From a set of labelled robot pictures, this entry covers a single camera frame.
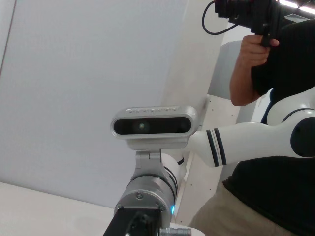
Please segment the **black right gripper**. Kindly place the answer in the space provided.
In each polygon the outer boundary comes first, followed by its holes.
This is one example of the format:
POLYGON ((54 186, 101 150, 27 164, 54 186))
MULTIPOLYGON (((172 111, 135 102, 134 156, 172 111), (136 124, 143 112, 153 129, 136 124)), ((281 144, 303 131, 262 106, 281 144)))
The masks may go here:
POLYGON ((158 236, 170 226, 172 208, 126 208, 116 211, 104 236, 158 236))

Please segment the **person's hand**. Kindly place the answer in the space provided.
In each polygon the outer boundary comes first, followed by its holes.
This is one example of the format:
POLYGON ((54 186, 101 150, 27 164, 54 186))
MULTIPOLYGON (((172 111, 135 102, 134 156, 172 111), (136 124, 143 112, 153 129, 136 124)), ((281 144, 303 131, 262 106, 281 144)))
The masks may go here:
POLYGON ((243 66, 258 66, 267 61, 271 47, 279 46, 276 39, 269 40, 269 46, 262 46, 262 35, 245 36, 241 43, 238 62, 243 66))

